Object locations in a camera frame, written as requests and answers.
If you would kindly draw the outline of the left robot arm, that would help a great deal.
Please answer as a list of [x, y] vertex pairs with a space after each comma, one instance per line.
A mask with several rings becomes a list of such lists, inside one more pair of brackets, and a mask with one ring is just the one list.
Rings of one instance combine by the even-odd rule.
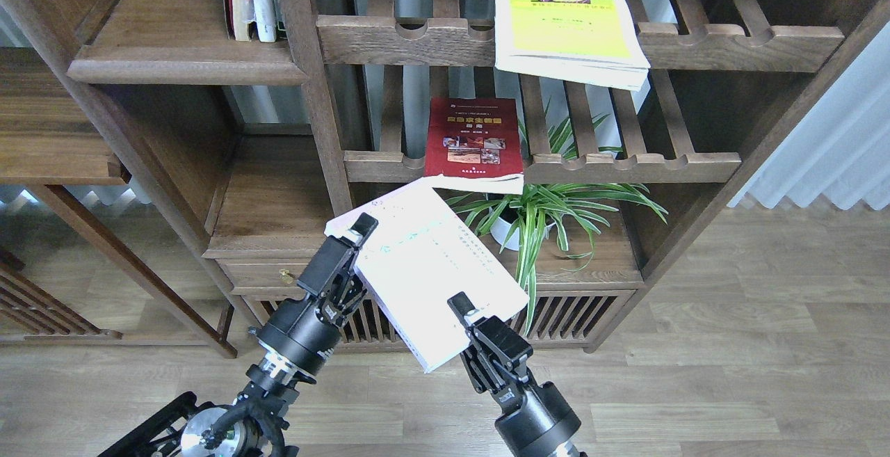
[[285, 415], [299, 382], [314, 384], [366, 289], [354, 268], [378, 222], [362, 214], [341, 237], [328, 237], [288, 298], [255, 333], [265, 356], [247, 370], [248, 384], [231, 404], [197, 404], [185, 392], [105, 452], [106, 456], [295, 456], [285, 443]]

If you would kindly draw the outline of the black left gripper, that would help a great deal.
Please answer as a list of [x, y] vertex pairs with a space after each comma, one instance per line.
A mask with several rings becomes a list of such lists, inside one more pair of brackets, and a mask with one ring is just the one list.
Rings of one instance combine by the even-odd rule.
[[342, 236], [328, 236], [298, 278], [308, 294], [288, 298], [277, 306], [258, 333], [271, 353], [286, 358], [296, 369], [315, 377], [340, 342], [347, 318], [366, 295], [354, 280], [356, 257], [378, 219], [362, 213]]

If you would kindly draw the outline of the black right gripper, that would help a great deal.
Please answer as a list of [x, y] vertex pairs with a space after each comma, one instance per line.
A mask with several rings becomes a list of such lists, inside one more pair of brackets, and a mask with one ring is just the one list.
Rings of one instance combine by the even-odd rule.
[[497, 316], [484, 317], [463, 292], [448, 305], [469, 339], [460, 357], [471, 384], [499, 404], [494, 425], [512, 455], [581, 456], [572, 442], [581, 420], [553, 382], [536, 384], [526, 365], [531, 344]]

